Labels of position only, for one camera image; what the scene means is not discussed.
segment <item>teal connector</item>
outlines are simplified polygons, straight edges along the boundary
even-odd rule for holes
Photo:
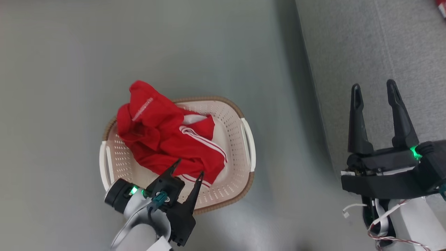
[[[153,202],[155,202],[155,210],[158,209],[160,206],[164,204],[164,202],[167,200],[167,193],[162,191],[158,195],[153,198]]]
[[[446,201],[446,184],[442,185],[440,187],[440,195],[443,197],[443,199]]]

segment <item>plastic basket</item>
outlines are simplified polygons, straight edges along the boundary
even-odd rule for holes
[[[241,110],[222,97],[187,98],[173,102],[183,109],[211,114],[215,121],[213,141],[231,157],[209,189],[200,190],[194,214],[212,211],[243,198],[254,181],[256,149],[251,129]],[[158,175],[135,161],[132,152],[116,131],[114,118],[105,129],[99,151],[99,168],[104,188],[107,190],[119,178],[147,187]],[[178,198],[179,202],[187,198],[192,187],[192,182],[186,183]]]

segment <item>wire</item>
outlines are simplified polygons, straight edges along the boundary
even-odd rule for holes
[[[349,213],[346,212],[346,210],[351,208],[351,207],[354,207],[354,206],[367,206],[367,205],[366,204],[355,203],[355,204],[351,204],[351,205],[346,206],[344,209],[342,209],[342,213],[343,213],[345,218],[347,218],[349,216]]]
[[[395,210],[397,210],[398,208],[400,208],[402,205],[407,204],[409,200],[403,200],[400,203],[396,204],[394,207],[392,207],[389,211],[385,212],[381,217],[379,217],[378,219],[374,220],[372,222],[372,224],[370,225],[370,227],[367,229],[367,234],[368,236],[370,236],[372,239],[376,240],[376,241],[380,241],[380,240],[389,240],[389,241],[396,241],[396,242],[402,242],[402,243],[407,243],[407,244],[412,244],[412,245],[416,245],[416,246],[420,246],[422,248],[424,248],[424,250],[426,251],[431,251],[431,249],[428,246],[425,246],[419,242],[416,241],[412,241],[412,240],[403,240],[400,238],[396,238],[396,237],[392,237],[392,236],[379,236],[379,235],[372,235],[371,230],[372,228],[378,224],[384,217],[389,216],[391,213],[393,213]],[[376,244],[376,248],[378,250],[382,250],[381,246],[379,245],[379,243]]]
[[[342,212],[345,213],[345,210],[347,210],[351,207],[354,207],[354,206],[367,206],[367,205],[366,204],[351,204],[351,205],[346,206],[344,209],[342,209]]]
[[[149,225],[153,227],[153,229],[155,230],[155,233],[157,234],[157,236],[162,236],[161,230],[159,229],[159,227],[157,227],[157,225],[155,224],[155,222],[152,219],[152,211],[153,211],[153,207],[148,208],[147,210],[147,218],[149,220]]]

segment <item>green light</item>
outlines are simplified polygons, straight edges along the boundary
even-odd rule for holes
[[[417,146],[413,146],[413,147],[410,148],[410,150],[412,151],[413,157],[414,157],[416,160],[420,160],[421,157],[423,157],[423,156],[417,153],[417,151],[415,150],[416,147],[417,147]]]
[[[132,190],[130,191],[130,193],[133,195],[138,191],[137,187],[133,187]]]

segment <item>red clothing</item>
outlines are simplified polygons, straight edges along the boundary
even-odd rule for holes
[[[133,83],[130,93],[130,103],[119,109],[116,118],[118,135],[135,160],[161,174],[182,158],[174,175],[196,178],[204,171],[204,180],[212,184],[227,162],[224,151],[211,142],[215,126],[212,116],[184,125],[185,115],[198,113],[177,107],[143,81]],[[199,136],[186,133],[190,130],[184,127]]]

